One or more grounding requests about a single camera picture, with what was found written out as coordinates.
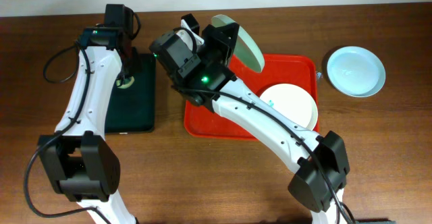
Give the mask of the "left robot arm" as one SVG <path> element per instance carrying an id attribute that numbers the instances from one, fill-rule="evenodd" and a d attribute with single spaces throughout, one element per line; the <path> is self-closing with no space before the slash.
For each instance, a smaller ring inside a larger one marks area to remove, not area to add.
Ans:
<path id="1" fill-rule="evenodd" d="M 120 163 L 105 141 L 105 119 L 118 78 L 138 58 L 132 41 L 138 16 L 108 4 L 102 24 L 85 28 L 73 45 L 76 78 L 65 113 L 51 135 L 42 135 L 32 160 L 40 159 L 57 194 L 80 205 L 95 223 L 137 223 L 118 190 Z"/>

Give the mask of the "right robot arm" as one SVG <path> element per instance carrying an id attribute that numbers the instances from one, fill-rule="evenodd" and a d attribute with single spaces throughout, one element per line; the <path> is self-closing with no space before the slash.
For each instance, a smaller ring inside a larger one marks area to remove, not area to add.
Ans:
<path id="1" fill-rule="evenodd" d="M 226 118 L 272 150 L 294 173 L 288 190 L 311 211 L 313 223 L 354 223 L 342 202 L 350 171 L 342 138 L 294 123 L 262 101 L 228 67 L 238 46 L 240 25 L 209 24 L 192 14 L 155 39 L 149 49 L 173 82 L 173 89 L 196 106 Z"/>

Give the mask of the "light blue plate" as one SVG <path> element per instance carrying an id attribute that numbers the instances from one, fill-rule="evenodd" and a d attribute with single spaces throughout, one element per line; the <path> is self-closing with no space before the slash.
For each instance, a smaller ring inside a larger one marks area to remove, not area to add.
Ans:
<path id="1" fill-rule="evenodd" d="M 335 50 L 327 60 L 327 75 L 341 93 L 364 98 L 377 94 L 385 84 L 385 67 L 371 51 L 348 46 Z"/>

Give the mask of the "mint green plate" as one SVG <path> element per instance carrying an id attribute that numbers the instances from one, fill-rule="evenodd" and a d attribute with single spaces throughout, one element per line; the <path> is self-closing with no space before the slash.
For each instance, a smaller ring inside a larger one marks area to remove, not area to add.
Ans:
<path id="1" fill-rule="evenodd" d="M 223 14 L 218 14 L 211 18 L 211 24 L 214 27 L 226 26 L 233 23 L 236 23 L 236 21 Z M 263 71 L 265 66 L 264 56 L 249 33 L 241 26 L 239 26 L 238 30 L 234 55 L 252 71 L 256 73 Z"/>

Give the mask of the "green yellow sponge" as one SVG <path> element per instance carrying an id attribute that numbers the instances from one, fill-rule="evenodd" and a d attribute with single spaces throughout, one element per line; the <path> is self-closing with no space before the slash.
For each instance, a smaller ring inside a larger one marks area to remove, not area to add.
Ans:
<path id="1" fill-rule="evenodd" d="M 121 78 L 115 81 L 115 86 L 120 89 L 127 89 L 134 83 L 134 77 Z"/>

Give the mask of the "white plate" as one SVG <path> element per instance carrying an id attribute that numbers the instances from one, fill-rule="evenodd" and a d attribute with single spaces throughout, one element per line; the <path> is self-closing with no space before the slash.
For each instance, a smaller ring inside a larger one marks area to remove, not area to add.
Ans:
<path id="1" fill-rule="evenodd" d="M 313 97 L 299 86 L 276 84 L 264 90 L 260 99 L 303 128 L 314 130 L 317 126 L 317 104 Z"/>

